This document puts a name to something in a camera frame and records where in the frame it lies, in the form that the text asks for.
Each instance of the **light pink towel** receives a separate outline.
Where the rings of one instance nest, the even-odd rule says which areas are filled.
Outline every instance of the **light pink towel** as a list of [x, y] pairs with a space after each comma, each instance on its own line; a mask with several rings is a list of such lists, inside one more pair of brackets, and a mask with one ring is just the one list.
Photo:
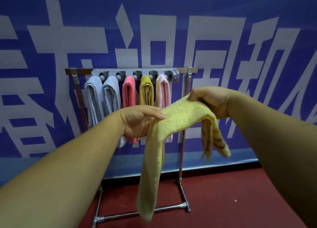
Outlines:
[[[133, 76], [127, 76], [124, 80], [122, 86], [122, 95], [123, 95], [123, 107], [135, 106], [137, 104], [137, 99], [135, 96], [135, 82]], [[136, 144], [137, 138], [130, 139], [130, 143]]]
[[[156, 106], [166, 108], [171, 104], [170, 84], [164, 74], [160, 74], [156, 79]], [[165, 139], [167, 142], [173, 140], [173, 135]]]

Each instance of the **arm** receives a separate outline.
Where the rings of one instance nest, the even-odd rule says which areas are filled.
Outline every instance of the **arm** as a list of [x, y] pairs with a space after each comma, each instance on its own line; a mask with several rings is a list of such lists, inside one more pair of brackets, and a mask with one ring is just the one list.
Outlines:
[[317, 227], [317, 126], [221, 87], [193, 89], [219, 119], [231, 117], [267, 176], [308, 227]]
[[159, 108], [118, 110], [0, 189], [1, 227], [77, 227], [122, 135], [144, 137]]

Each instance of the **hand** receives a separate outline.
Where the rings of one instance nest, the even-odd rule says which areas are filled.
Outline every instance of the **hand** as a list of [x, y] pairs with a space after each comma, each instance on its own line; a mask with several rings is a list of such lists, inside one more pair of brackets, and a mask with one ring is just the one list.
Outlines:
[[194, 88], [187, 100], [193, 101], [196, 99], [203, 102], [216, 115], [217, 119], [223, 119], [229, 117], [228, 105], [237, 93], [238, 91], [232, 89], [208, 86]]
[[136, 105], [118, 110], [124, 126], [123, 135], [127, 138], [145, 137], [154, 118], [159, 120], [165, 118], [161, 110], [162, 108], [149, 105]]

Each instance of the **person's left arm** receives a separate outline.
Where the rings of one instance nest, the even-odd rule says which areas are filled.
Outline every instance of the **person's left arm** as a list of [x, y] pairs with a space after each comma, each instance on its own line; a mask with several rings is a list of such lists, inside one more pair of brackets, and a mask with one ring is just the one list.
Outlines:
[[77, 227], [93, 200], [119, 139], [143, 137], [159, 109], [116, 111], [0, 189], [3, 227]]

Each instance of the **yellow towel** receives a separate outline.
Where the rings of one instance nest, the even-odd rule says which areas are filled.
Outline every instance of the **yellow towel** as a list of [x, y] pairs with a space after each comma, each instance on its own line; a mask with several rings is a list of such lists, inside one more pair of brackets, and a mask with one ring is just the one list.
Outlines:
[[212, 145], [224, 157], [230, 156], [228, 145], [223, 140], [215, 114], [203, 103], [189, 102], [187, 96], [164, 108], [166, 119], [153, 120], [147, 136], [137, 198], [140, 217], [150, 222], [154, 213], [161, 175], [165, 146], [164, 139], [178, 131], [185, 130], [201, 121], [201, 137], [204, 155], [210, 160]]
[[150, 77], [147, 75], [141, 78], [140, 105], [154, 106], [154, 88]]

